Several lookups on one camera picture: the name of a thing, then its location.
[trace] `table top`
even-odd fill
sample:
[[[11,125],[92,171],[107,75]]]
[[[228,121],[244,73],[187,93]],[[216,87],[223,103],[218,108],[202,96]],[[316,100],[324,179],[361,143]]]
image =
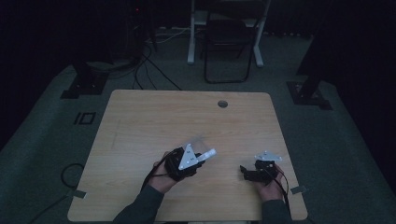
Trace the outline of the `table top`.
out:
[[[218,105],[227,102],[227,107]],[[261,220],[261,202],[239,165],[254,169],[265,150],[298,186],[271,97],[263,92],[113,91],[74,198],[71,221],[110,221],[139,193],[155,161],[201,136],[217,155],[165,194],[157,221]],[[289,193],[291,216],[305,219],[301,193]]]

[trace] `tripod base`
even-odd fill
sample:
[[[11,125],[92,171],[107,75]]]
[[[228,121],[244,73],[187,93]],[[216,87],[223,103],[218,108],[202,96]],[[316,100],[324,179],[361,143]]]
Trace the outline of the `tripod base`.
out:
[[[80,95],[100,95],[106,85],[108,74],[93,73],[93,80],[84,83],[81,76],[76,76],[69,90],[64,91],[61,99],[77,99]]]
[[[316,90],[311,96],[306,97],[300,94],[300,90],[304,83],[287,82],[289,92],[296,105],[318,105],[322,110],[332,110],[328,100],[323,99],[319,90]]]

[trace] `hand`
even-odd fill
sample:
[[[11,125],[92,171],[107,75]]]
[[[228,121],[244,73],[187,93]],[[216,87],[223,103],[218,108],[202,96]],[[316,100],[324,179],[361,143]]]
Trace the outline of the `hand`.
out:
[[[165,152],[163,154],[163,157],[165,157],[169,152]],[[157,166],[159,161],[154,162],[153,166]],[[160,176],[153,176],[149,181],[148,184],[158,190],[159,192],[165,194],[168,192],[177,182],[176,180],[172,179],[169,177],[169,175],[164,175],[166,174],[166,169],[165,169],[165,162],[163,162],[158,169],[155,171],[154,175],[160,175]]]
[[[279,171],[276,176],[277,182],[282,184],[280,180],[283,176],[283,171],[276,165],[276,169]],[[283,200],[283,193],[280,186],[273,180],[267,186],[262,182],[253,182],[254,187],[259,192],[262,202],[265,203],[270,200]]]

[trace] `black sleeve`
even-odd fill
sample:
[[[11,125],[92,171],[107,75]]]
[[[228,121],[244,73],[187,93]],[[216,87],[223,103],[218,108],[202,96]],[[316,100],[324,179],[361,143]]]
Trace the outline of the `black sleeve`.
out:
[[[114,218],[114,224],[152,224],[163,202],[163,194],[146,185],[133,203],[126,206]]]
[[[290,223],[290,212],[282,200],[271,200],[262,204],[262,224]]]

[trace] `chair leg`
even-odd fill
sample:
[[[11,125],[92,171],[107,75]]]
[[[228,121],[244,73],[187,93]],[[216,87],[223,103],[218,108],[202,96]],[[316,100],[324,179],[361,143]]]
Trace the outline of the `chair leg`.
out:
[[[254,42],[250,46],[250,53],[248,56],[248,63],[247,63],[247,75],[245,76],[245,80],[248,79],[248,75],[250,74],[250,66],[251,66],[251,59],[253,58],[253,51],[254,51]]]
[[[200,60],[202,60],[202,55],[204,54],[204,51],[205,51],[205,43],[204,43],[204,45],[202,46],[201,53],[199,54],[199,59],[200,59]]]
[[[204,42],[205,42],[204,43],[204,78],[205,78],[206,82],[211,83],[211,81],[207,78],[207,73],[206,73],[206,69],[207,69],[207,45],[208,45],[208,42],[207,42],[207,40],[205,40]]]
[[[238,55],[236,55],[236,58],[239,58],[242,54],[242,52],[244,51],[245,45],[242,46],[242,48],[239,50]]]

